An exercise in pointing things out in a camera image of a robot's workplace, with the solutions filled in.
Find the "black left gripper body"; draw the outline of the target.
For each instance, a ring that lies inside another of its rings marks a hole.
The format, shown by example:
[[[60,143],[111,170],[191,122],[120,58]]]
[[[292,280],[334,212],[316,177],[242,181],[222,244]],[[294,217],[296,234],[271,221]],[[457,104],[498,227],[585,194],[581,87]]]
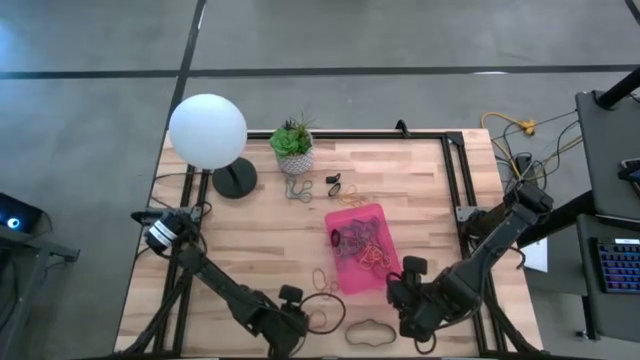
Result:
[[[290,303],[281,308],[260,305],[253,329],[268,343],[269,358],[289,358],[307,335],[309,316]]]

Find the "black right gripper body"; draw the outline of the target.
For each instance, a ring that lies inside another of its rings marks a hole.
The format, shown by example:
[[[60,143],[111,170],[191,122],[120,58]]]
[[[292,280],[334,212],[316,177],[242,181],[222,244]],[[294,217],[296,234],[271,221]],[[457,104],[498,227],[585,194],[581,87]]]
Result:
[[[447,304],[442,275],[421,283],[398,273],[387,275],[387,301],[398,311],[399,333],[419,343],[451,325],[453,308]]]

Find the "yellow rubber band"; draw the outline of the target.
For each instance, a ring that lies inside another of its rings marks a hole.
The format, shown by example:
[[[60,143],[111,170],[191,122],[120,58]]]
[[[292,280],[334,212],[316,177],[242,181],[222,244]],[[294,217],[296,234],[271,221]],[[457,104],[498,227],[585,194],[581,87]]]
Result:
[[[391,267],[390,258],[384,253],[384,251],[376,246],[371,246],[367,250],[365,261],[371,263],[373,266],[381,266],[383,268]]]
[[[366,199],[359,194],[355,184],[349,184],[339,195],[339,201],[346,206],[361,207]]]

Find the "blue rubber band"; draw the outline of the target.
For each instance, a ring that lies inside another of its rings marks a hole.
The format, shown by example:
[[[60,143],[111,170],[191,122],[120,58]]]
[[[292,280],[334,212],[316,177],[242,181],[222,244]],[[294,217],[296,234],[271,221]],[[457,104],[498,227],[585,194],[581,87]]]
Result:
[[[339,230],[340,247],[345,251],[359,251],[363,249],[370,237],[370,229],[366,222],[354,220]]]
[[[376,217],[367,221],[354,219],[351,223],[351,232],[360,248],[366,248],[369,245],[380,246],[380,221]]]
[[[297,183],[297,180],[293,176],[288,176],[285,181],[285,196],[288,199],[299,200],[303,203],[310,203],[313,199],[311,189],[313,182],[311,180],[305,180],[301,184]]]

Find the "pink plastic bin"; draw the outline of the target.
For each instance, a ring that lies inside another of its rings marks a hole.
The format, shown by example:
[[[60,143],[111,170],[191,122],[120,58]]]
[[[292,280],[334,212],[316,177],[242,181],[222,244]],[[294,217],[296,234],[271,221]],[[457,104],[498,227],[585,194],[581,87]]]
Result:
[[[390,268],[373,266],[360,263],[359,254],[351,258],[339,258],[334,255],[330,243],[330,234],[333,229],[338,231],[350,224],[354,219],[367,221],[376,217],[380,221],[380,247],[391,260]],[[325,216],[325,225],[328,234],[328,245],[335,261],[337,282],[343,293],[347,295],[358,294],[371,289],[379,289],[386,286],[386,275],[390,272],[400,272],[400,264],[397,251],[392,240],[383,208],[380,204],[368,204],[361,207],[335,211]]]

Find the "large black rubber band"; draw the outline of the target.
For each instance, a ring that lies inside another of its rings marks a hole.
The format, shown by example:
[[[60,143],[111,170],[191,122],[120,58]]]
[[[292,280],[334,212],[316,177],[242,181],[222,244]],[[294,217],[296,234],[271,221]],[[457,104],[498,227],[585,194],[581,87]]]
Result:
[[[394,343],[398,334],[391,325],[369,318],[348,325],[344,337],[351,346],[376,348]]]

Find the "white paper sheet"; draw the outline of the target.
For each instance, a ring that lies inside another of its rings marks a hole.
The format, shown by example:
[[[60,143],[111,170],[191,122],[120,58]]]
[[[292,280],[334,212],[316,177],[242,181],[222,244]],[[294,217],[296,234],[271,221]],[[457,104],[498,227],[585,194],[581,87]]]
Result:
[[[521,248],[525,255],[524,267],[530,270],[547,273],[549,270],[548,239],[543,238]]]

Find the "black desk leg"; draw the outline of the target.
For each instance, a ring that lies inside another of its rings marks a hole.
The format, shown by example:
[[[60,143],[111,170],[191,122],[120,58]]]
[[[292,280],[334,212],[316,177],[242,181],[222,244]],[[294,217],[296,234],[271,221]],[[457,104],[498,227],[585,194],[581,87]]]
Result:
[[[575,336],[581,339],[588,339],[590,341],[598,341],[600,339],[600,336],[595,328],[592,307],[588,296],[581,297],[581,305],[585,326],[582,330],[576,331]]]

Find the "grey desk top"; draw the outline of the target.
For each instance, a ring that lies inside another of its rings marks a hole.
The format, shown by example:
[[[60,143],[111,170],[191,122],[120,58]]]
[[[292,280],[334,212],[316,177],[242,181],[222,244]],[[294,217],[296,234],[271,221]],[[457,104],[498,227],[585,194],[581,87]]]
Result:
[[[618,177],[622,161],[640,159],[640,103],[626,98],[606,110],[592,92],[575,101],[596,213],[640,222],[640,196]]]
[[[597,333],[600,337],[640,343],[640,295],[602,291],[593,245],[597,237],[640,238],[640,232],[603,223],[588,215],[577,218],[576,232],[586,284],[584,296],[589,297]]]

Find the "black metal beam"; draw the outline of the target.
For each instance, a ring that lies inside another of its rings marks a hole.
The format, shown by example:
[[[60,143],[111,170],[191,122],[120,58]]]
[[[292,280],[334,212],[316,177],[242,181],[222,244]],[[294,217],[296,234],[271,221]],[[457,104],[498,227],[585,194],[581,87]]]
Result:
[[[516,240],[519,248],[524,248],[540,239],[575,223],[579,215],[595,215],[596,209],[591,190],[577,196],[568,203],[543,216],[540,221],[528,228]]]

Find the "green succulent in white pot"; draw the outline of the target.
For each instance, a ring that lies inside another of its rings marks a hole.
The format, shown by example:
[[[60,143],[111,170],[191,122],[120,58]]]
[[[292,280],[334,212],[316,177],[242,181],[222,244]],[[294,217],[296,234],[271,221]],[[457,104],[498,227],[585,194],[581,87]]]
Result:
[[[289,117],[269,138],[280,170],[288,175],[302,175],[314,163],[313,135],[309,121]]]

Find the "backlit black keyboard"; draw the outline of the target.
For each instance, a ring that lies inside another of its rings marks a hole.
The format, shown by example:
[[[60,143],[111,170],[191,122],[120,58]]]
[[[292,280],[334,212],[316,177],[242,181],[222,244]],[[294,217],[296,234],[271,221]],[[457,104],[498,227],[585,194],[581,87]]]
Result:
[[[640,238],[593,239],[602,291],[640,295]]]

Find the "white globe table lamp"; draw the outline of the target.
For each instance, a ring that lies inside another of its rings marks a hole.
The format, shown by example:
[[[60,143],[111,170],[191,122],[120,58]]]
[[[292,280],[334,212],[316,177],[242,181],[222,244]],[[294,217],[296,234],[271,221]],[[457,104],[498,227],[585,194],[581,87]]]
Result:
[[[172,112],[168,131],[175,152],[187,164],[209,171],[219,195],[239,199],[255,189],[257,170],[242,156],[246,120],[230,100],[208,93],[190,96]]]

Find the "black metal stand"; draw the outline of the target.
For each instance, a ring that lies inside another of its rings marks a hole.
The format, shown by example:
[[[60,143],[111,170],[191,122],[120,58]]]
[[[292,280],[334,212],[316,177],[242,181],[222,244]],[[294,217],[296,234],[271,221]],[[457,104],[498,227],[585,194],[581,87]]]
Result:
[[[80,251],[43,239],[47,231],[29,235],[0,226],[0,358],[9,358],[26,323],[50,257],[75,262]]]

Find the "black phone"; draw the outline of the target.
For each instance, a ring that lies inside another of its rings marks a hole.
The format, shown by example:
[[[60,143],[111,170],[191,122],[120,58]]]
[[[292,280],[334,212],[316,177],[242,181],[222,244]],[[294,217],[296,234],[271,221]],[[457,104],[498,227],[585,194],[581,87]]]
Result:
[[[622,160],[620,162],[618,178],[640,184],[640,158]]]

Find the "black device with blue light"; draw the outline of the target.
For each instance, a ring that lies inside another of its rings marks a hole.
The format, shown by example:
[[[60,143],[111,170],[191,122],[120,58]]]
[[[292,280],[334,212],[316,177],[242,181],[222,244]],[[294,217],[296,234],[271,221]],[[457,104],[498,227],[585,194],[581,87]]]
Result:
[[[41,209],[0,192],[0,225],[31,234],[42,214]]]

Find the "black round pole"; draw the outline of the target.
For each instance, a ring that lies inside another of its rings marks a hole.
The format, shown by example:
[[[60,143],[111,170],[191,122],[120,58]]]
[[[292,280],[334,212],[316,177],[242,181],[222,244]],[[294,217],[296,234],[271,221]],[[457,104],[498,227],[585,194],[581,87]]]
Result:
[[[640,67],[630,72],[609,90],[596,94],[595,102],[600,108],[609,110],[638,87],[640,87]]]

